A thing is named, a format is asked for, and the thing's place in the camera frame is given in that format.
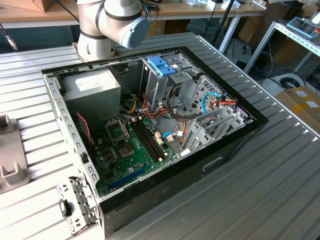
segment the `table leg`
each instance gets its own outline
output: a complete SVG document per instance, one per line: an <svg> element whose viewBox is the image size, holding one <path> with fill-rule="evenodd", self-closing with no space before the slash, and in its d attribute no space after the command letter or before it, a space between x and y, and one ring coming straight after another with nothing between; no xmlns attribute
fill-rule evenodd
<svg viewBox="0 0 320 240"><path fill-rule="evenodd" d="M234 31L235 31L235 29L236 29L236 27L237 27L237 25L239 23L240 18L241 17L239 15L237 15L236 17L234 17L232 19L232 21L230 23L230 26L228 28L228 31L226 32L226 34L225 34L225 36L223 38L223 41L222 41L222 43L221 43L221 45L219 47L219 52L221 52L221 53L225 52L225 50L226 50L226 48L227 48L227 46L229 44L229 41L230 41L232 35L234 34Z"/></svg>
<svg viewBox="0 0 320 240"><path fill-rule="evenodd" d="M299 64L293 70L295 73L301 68L301 66L307 61L307 59L311 56L312 52L308 52L307 55L299 62Z"/></svg>
<svg viewBox="0 0 320 240"><path fill-rule="evenodd" d="M261 51L264 49L265 45L267 44L267 42L269 41L269 39L271 38L272 34L275 31L275 25L276 22L273 21L268 29L268 31L266 31L265 35L263 36L261 42L259 43L258 47L256 48L256 50L254 51L252 57L250 58L249 62L247 63L247 65L244 68L244 72L247 74L250 69L253 67L253 65L255 64L257 58L259 57Z"/></svg>

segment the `metal workbench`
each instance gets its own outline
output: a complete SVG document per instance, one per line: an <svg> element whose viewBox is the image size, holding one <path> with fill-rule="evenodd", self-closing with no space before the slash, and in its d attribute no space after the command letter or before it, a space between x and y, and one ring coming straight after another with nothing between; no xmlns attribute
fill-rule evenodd
<svg viewBox="0 0 320 240"><path fill-rule="evenodd" d="M112 240L304 239L320 234L317 134L193 33L148 37L133 50L187 46L269 118L239 154L117 231ZM0 195L1 239L71 237L55 186L76 173L41 69L78 63L72 47L0 55L0 114L17 118L31 182ZM96 224L76 240L102 239Z"/></svg>

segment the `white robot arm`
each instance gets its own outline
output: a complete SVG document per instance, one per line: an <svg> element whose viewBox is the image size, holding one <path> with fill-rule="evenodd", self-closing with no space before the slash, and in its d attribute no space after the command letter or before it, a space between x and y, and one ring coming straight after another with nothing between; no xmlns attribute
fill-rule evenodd
<svg viewBox="0 0 320 240"><path fill-rule="evenodd" d="M145 38L150 23L140 0L78 0L79 55L86 61L108 59L114 42L131 49Z"/></svg>

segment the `blue drive bay latch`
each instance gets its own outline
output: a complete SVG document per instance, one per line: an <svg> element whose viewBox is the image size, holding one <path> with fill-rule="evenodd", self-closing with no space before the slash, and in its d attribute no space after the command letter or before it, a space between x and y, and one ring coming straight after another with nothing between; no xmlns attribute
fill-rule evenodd
<svg viewBox="0 0 320 240"><path fill-rule="evenodd" d="M161 77L169 76L177 72L175 69L172 69L168 65L168 63L159 56L149 57L148 62L151 64L154 70L156 70L156 72L159 73Z"/></svg>

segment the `aluminum table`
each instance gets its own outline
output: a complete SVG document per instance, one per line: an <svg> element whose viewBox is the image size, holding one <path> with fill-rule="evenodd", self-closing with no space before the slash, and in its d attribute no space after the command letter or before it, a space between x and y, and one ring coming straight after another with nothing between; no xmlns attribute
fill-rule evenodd
<svg viewBox="0 0 320 240"><path fill-rule="evenodd" d="M202 37L148 37L120 55L187 46L269 118L238 155L121 228L111 240L315 240L320 233L319 135ZM31 182L0 195L1 239L71 238L55 186L76 173L41 69L79 63L72 47L0 55L0 114L17 118ZM74 238L101 240L95 224Z"/></svg>

